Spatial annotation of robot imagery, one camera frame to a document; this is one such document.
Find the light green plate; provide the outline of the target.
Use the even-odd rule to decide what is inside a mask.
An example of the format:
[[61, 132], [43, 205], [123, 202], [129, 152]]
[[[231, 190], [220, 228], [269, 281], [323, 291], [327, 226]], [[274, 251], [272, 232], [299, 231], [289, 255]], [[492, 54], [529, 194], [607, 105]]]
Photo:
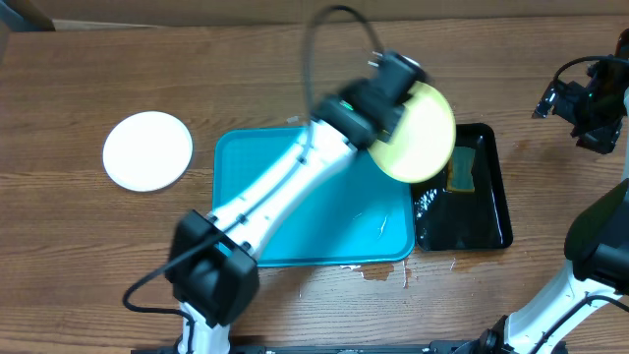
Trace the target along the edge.
[[410, 95], [389, 141], [374, 142], [369, 154], [389, 177], [415, 184], [429, 180], [447, 164], [456, 141], [456, 122], [449, 102], [436, 88], [417, 82]]

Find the green and yellow sponge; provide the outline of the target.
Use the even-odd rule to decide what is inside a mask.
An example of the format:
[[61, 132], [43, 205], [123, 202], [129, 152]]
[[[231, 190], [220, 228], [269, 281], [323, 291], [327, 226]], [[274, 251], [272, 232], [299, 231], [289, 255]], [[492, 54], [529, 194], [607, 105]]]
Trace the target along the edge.
[[446, 190], [453, 193], [474, 193], [473, 167], [476, 151], [455, 147], [447, 165]]

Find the white plate front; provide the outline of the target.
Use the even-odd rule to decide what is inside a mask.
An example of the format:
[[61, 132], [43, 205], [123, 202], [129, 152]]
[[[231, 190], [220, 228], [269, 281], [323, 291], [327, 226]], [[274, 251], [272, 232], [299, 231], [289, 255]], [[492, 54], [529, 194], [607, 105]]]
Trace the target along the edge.
[[165, 112], [144, 111], [111, 130], [103, 144], [102, 164], [120, 187], [148, 193], [179, 180], [193, 153], [192, 134], [181, 120]]

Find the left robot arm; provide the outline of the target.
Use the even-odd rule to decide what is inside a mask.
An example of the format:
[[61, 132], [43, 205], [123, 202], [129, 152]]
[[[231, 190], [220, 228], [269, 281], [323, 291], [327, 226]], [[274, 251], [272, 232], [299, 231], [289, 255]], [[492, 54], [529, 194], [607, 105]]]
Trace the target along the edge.
[[307, 130], [248, 189], [207, 216], [192, 210], [177, 224], [165, 277], [184, 319], [178, 352], [229, 352], [229, 326], [257, 294], [257, 259], [276, 229], [359, 150], [392, 138], [411, 87], [427, 74], [394, 51], [375, 65], [372, 78], [316, 105]]

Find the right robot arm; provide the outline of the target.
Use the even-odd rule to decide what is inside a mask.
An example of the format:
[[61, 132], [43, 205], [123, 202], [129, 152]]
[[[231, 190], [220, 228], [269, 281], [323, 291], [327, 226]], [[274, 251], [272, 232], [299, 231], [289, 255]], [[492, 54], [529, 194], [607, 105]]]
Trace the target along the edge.
[[[552, 78], [533, 115], [557, 115], [569, 122], [580, 148], [613, 152], [628, 116], [628, 33], [614, 53], [586, 56], [589, 82], [581, 86]], [[628, 307], [628, 182], [585, 209], [564, 242], [565, 264], [523, 308], [502, 317], [459, 353], [564, 353], [565, 336], [607, 304]]]

